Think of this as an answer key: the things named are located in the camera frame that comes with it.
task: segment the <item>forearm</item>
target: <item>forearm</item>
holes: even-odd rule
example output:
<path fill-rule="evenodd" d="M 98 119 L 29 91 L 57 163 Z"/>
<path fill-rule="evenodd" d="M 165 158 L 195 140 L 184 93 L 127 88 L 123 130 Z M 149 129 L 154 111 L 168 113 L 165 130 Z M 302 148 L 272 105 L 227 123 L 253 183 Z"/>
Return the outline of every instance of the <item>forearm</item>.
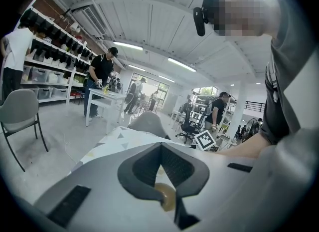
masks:
<path fill-rule="evenodd" d="M 270 143 L 258 133 L 237 147 L 216 153 L 231 157 L 258 158 L 261 151 L 268 146 Z"/>
<path fill-rule="evenodd" d="M 94 79 L 94 81 L 98 80 L 98 77 L 96 76 L 95 71 L 92 68 L 89 68 L 89 73 L 91 77 Z"/>
<path fill-rule="evenodd" d="M 217 123 L 217 114 L 218 114 L 218 110 L 213 110 L 213 113 L 212 113 L 213 125 L 216 125 L 216 123 Z"/>

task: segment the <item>gray chair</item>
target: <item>gray chair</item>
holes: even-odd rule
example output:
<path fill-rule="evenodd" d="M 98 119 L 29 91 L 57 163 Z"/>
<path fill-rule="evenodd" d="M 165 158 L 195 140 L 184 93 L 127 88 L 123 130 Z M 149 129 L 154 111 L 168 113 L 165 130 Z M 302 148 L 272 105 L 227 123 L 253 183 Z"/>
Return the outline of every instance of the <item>gray chair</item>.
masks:
<path fill-rule="evenodd" d="M 128 128 L 136 131 L 149 132 L 156 136 L 170 140 L 170 137 L 165 132 L 160 122 L 160 117 L 152 111 L 142 113 L 141 116 L 139 116 L 128 126 Z"/>
<path fill-rule="evenodd" d="M 35 127 L 35 125 L 38 124 L 45 150 L 48 152 L 48 148 L 46 147 L 43 138 L 38 112 L 39 102 L 36 99 L 35 93 L 29 89 L 19 89 L 11 92 L 4 104 L 0 107 L 0 123 L 5 140 L 8 143 L 15 160 L 18 162 L 24 172 L 24 168 L 16 158 L 11 148 L 11 145 L 8 141 L 8 136 L 30 126 L 34 126 L 35 137 L 38 139 Z"/>

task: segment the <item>gray sleeve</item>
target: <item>gray sleeve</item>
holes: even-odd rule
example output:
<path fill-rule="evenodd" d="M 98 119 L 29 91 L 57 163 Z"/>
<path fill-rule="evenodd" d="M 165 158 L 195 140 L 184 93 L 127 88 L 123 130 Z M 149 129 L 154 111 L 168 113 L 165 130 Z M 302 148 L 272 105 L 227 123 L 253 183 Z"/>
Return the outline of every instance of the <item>gray sleeve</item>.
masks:
<path fill-rule="evenodd" d="M 289 127 L 285 120 L 280 99 L 274 102 L 274 89 L 266 75 L 267 100 L 264 111 L 263 125 L 260 128 L 261 135 L 271 144 L 277 144 L 283 137 L 289 134 Z"/>

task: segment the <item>pants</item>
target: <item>pants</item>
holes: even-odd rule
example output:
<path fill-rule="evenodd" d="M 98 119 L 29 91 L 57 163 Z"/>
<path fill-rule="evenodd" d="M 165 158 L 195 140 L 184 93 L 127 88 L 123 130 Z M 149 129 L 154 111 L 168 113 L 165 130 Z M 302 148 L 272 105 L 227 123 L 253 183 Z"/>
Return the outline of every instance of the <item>pants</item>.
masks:
<path fill-rule="evenodd" d="M 20 83 L 22 78 L 21 70 L 13 70 L 10 68 L 4 68 L 3 70 L 3 101 L 6 100 L 8 95 L 17 89 L 20 89 Z"/>
<path fill-rule="evenodd" d="M 154 99 L 152 99 L 151 100 L 151 105 L 150 105 L 150 108 L 149 108 L 150 111 L 153 111 L 155 103 L 156 103 L 156 101 Z"/>
<path fill-rule="evenodd" d="M 138 100 L 138 96 L 134 95 L 133 100 L 126 106 L 124 112 L 127 112 L 127 111 L 132 112 L 132 109 L 134 108 L 137 100 Z"/>
<path fill-rule="evenodd" d="M 89 102 L 89 95 L 90 90 L 89 88 L 97 88 L 94 82 L 91 79 L 88 79 L 85 87 L 85 96 L 84 96 L 84 116 L 86 117 L 88 102 Z M 100 96 L 93 95 L 92 99 L 101 99 Z M 98 106 L 95 104 L 91 104 L 90 108 L 90 117 L 93 118 L 98 114 Z"/>

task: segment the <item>concrete floor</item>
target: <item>concrete floor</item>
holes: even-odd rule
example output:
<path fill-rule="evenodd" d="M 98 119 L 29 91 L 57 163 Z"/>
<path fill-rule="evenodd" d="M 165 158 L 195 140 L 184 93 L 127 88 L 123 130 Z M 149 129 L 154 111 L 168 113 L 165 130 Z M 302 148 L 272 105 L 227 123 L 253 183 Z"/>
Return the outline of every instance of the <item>concrete floor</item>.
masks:
<path fill-rule="evenodd" d="M 118 113 L 110 114 L 114 118 Z M 173 141 L 183 142 L 168 125 L 170 117 L 158 112 L 163 127 Z M 83 103 L 78 106 L 62 102 L 41 105 L 39 117 L 45 142 L 45 151 L 37 127 L 38 140 L 33 127 L 9 136 L 9 142 L 25 173 L 15 161 L 3 134 L 0 134 L 0 168 L 11 192 L 33 204 L 48 188 L 65 177 L 76 163 L 99 142 L 106 132 L 105 118 L 94 118 L 85 126 Z M 128 126 L 136 116 L 122 114 L 120 125 Z"/>

